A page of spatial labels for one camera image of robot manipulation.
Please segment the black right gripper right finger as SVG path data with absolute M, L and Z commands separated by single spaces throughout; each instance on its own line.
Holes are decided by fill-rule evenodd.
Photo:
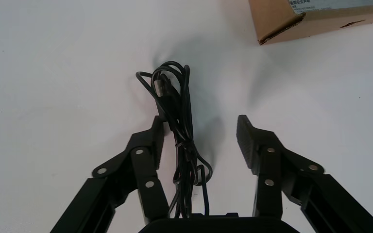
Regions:
M 254 127 L 246 115 L 237 119 L 236 136 L 258 178 L 254 217 L 280 220 L 286 196 L 317 233 L 373 233 L 373 216 L 323 166 L 288 150 L 274 132 Z

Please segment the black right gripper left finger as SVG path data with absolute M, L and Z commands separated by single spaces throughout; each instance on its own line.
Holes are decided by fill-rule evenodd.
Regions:
M 150 129 L 134 133 L 125 150 L 96 167 L 52 229 L 53 233 L 105 233 L 116 209 L 138 191 L 146 224 L 169 218 L 157 176 L 164 126 L 155 116 Z

